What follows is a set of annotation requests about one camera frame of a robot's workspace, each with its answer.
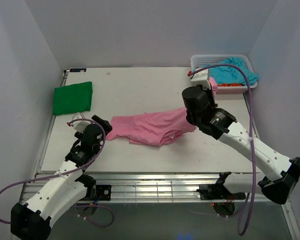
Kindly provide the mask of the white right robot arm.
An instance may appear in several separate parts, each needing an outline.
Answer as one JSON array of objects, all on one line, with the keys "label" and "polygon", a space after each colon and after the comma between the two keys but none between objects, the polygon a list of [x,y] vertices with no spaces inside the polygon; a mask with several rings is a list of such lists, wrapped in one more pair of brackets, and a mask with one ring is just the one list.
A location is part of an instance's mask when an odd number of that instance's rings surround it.
[{"label": "white right robot arm", "polygon": [[236,117],[219,108],[212,90],[202,85],[182,91],[186,120],[202,133],[222,142],[255,164],[252,174],[224,172],[215,184],[201,190],[207,199],[237,194],[260,194],[284,205],[300,180],[300,157],[290,158],[249,135]]}]

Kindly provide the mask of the pink t shirt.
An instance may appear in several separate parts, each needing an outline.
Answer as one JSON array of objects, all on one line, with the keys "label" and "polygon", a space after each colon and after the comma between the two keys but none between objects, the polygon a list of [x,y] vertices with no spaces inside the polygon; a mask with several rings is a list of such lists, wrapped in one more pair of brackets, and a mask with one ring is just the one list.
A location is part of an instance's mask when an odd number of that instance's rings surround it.
[{"label": "pink t shirt", "polygon": [[130,144],[160,147],[171,145],[183,134],[193,133],[196,126],[186,120],[185,107],[143,113],[132,116],[114,116],[110,121],[112,131],[106,140],[126,138]]}]

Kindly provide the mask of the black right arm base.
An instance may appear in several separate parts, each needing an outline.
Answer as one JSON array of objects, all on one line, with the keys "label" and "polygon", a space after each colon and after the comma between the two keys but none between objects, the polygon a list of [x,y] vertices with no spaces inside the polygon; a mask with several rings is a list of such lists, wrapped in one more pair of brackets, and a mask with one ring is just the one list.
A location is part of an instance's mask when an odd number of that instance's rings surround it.
[{"label": "black right arm base", "polygon": [[211,200],[213,210],[220,217],[234,217],[240,213],[236,210],[235,200],[246,200],[244,192],[230,193],[224,186],[218,184],[200,184],[196,189],[201,200]]}]

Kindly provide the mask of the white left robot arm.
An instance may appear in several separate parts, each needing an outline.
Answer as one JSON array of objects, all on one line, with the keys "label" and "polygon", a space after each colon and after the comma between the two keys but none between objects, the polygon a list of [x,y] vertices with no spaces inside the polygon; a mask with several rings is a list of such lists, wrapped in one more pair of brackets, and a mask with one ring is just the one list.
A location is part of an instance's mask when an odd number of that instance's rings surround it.
[{"label": "white left robot arm", "polygon": [[46,240],[56,221],[79,200],[96,197],[96,180],[85,174],[101,153],[112,126],[96,115],[92,119],[74,116],[68,126],[76,141],[58,170],[25,203],[11,210],[10,231],[21,240]]}]

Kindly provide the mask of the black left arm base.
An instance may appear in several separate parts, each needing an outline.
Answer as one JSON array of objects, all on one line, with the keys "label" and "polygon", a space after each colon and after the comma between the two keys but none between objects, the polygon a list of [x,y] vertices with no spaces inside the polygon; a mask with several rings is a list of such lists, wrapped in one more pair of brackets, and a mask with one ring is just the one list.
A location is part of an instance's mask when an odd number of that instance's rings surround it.
[{"label": "black left arm base", "polygon": [[[76,206],[92,205],[97,206],[99,201],[110,201],[112,186],[110,184],[97,184],[89,194],[82,198]],[[97,207],[75,208],[76,212],[83,217],[92,216],[97,210]]]}]

